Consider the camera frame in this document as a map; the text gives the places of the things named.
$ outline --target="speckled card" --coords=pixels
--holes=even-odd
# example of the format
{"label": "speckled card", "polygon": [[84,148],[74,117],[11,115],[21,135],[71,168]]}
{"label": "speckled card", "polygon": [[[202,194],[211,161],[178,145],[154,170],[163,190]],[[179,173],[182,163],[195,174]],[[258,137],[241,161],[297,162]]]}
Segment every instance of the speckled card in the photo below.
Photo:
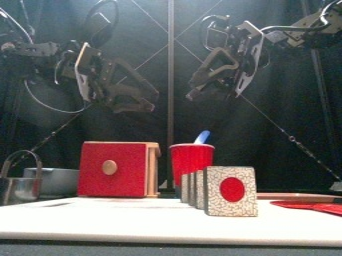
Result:
{"label": "speckled card", "polygon": [[210,166],[203,171],[205,212],[213,216],[258,215],[253,167]]}
{"label": "speckled card", "polygon": [[203,171],[195,172],[195,207],[205,209]]}
{"label": "speckled card", "polygon": [[195,206],[195,173],[191,172],[188,174],[188,180],[187,180],[187,183],[188,183],[188,205],[190,206]]}
{"label": "speckled card", "polygon": [[180,177],[180,202],[188,203],[188,174],[183,174]]}

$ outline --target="white card with red circle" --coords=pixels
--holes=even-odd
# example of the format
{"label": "white card with red circle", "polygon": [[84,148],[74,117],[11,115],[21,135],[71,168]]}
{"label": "white card with red circle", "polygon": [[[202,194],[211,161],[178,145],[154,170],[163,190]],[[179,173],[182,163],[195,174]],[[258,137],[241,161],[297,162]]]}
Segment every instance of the white card with red circle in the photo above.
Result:
{"label": "white card with red circle", "polygon": [[258,216],[253,167],[209,166],[203,171],[205,212],[211,216]]}

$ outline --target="red circle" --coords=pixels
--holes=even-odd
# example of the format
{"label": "red circle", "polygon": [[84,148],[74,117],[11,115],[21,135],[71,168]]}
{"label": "red circle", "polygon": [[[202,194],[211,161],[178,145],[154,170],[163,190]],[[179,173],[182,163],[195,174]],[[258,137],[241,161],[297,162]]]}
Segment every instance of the red circle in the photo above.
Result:
{"label": "red circle", "polygon": [[245,185],[238,178],[227,178],[219,186],[221,195],[229,202],[238,202],[245,196]]}

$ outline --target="gold circle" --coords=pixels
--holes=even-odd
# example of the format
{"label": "gold circle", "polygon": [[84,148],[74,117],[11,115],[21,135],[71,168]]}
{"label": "gold circle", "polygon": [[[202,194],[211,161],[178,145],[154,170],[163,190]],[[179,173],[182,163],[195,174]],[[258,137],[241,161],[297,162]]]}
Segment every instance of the gold circle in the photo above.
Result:
{"label": "gold circle", "polygon": [[118,165],[112,160],[106,160],[102,165],[102,171],[106,175],[114,175],[118,171]]}

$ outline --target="red plastic cup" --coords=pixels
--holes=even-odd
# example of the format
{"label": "red plastic cup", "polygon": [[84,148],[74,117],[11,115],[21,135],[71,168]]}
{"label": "red plastic cup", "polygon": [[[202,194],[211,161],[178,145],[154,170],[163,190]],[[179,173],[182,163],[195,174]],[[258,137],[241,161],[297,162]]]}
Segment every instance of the red plastic cup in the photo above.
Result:
{"label": "red plastic cup", "polygon": [[183,174],[203,170],[213,165],[215,147],[209,144],[183,143],[170,147],[175,186],[180,187]]}

